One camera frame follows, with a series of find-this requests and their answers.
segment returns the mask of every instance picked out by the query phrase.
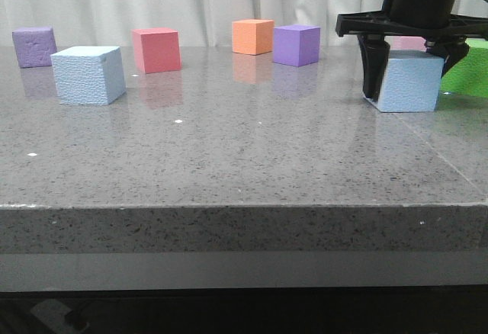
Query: cube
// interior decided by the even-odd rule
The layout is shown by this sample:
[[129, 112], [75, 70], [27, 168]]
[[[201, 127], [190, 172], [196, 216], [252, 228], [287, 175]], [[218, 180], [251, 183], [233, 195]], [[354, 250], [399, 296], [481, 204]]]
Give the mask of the cube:
[[305, 66], [319, 62], [320, 27], [287, 25], [274, 29], [273, 62]]
[[232, 49], [235, 53], [263, 54], [273, 50], [273, 20], [245, 19], [232, 22]]
[[167, 27], [132, 31], [136, 66], [144, 73], [181, 69], [178, 32]]
[[61, 104], [110, 104], [126, 91], [120, 47], [71, 47], [51, 56]]
[[488, 98], [488, 41], [468, 39], [470, 51], [442, 78], [443, 92]]
[[51, 66], [51, 54], [57, 52], [51, 27], [19, 27], [12, 32], [19, 67]]
[[434, 111], [443, 67], [441, 57], [419, 50], [392, 50], [378, 101], [370, 102], [382, 112]]
[[422, 37], [393, 37], [392, 50], [421, 50], [425, 52], [425, 39]]

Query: green cube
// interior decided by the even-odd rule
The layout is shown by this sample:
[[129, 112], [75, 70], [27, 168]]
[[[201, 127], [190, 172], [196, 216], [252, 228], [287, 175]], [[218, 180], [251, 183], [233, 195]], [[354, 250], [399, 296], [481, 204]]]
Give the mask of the green cube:
[[441, 91], [488, 98], [488, 41], [468, 39], [466, 43], [470, 52], [444, 75]]

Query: gray countertop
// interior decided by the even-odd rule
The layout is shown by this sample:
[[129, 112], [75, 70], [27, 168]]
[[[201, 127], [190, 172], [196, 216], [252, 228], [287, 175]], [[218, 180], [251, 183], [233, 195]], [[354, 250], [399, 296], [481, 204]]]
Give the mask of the gray countertop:
[[382, 114], [356, 47], [181, 50], [144, 75], [123, 48], [127, 93], [95, 107], [0, 49], [0, 256], [486, 251], [488, 99]]

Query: table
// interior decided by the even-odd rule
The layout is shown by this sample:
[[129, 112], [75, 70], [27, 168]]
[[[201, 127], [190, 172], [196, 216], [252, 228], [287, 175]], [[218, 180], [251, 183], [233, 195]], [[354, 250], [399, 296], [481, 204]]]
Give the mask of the table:
[[488, 283], [488, 99], [382, 114], [356, 47], [180, 72], [61, 105], [0, 49], [0, 292]]

